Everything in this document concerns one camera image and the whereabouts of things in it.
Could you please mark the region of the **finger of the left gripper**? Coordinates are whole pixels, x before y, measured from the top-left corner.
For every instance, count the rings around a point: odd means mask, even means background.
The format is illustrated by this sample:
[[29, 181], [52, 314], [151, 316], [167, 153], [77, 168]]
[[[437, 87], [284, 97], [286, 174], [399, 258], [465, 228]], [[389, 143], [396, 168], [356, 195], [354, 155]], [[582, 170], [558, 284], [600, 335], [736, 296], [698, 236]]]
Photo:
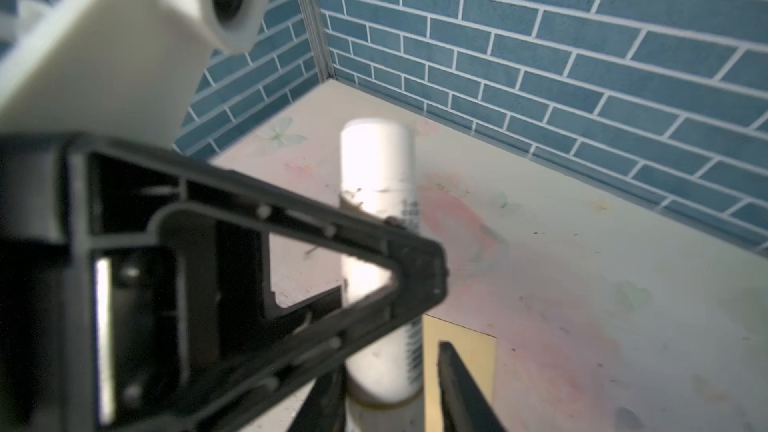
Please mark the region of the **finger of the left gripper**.
[[[373, 218], [172, 152], [86, 139], [67, 153], [69, 431], [234, 431], [313, 382], [324, 429], [343, 362], [447, 293], [443, 249]], [[391, 276], [280, 307], [270, 236]]]

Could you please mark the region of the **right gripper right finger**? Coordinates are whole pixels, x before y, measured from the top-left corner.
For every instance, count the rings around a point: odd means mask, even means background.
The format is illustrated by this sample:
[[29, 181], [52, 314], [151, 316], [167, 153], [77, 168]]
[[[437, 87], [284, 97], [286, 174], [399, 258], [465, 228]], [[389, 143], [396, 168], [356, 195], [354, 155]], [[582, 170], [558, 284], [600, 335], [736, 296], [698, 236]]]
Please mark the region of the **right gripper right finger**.
[[445, 432], [506, 431], [460, 355], [447, 341], [439, 343], [438, 381]]

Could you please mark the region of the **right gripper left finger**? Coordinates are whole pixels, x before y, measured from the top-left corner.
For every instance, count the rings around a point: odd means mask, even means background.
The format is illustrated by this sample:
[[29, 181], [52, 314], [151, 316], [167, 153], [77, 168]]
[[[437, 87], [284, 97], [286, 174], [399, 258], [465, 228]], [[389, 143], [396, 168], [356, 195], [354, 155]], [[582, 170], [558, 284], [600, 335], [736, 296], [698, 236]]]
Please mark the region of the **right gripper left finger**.
[[343, 432], [345, 401], [346, 372], [336, 368], [315, 381], [288, 431]]

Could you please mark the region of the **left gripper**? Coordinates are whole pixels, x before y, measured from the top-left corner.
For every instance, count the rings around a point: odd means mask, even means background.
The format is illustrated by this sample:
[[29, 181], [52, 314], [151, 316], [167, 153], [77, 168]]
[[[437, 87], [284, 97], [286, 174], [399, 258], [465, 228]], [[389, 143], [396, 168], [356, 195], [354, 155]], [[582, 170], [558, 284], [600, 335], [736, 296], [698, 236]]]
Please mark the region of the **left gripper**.
[[89, 134], [1, 138], [1, 427], [182, 431], [186, 392], [119, 408], [110, 289], [97, 263], [157, 244], [150, 188], [185, 175], [179, 153]]

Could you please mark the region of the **yellow envelope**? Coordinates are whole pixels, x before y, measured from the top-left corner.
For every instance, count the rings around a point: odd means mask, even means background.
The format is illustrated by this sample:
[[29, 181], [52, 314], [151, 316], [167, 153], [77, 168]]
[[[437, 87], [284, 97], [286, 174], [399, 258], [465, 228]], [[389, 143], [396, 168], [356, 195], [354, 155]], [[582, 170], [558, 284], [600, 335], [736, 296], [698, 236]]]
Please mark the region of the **yellow envelope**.
[[496, 339], [429, 315], [424, 323], [427, 431], [502, 431], [493, 411]]

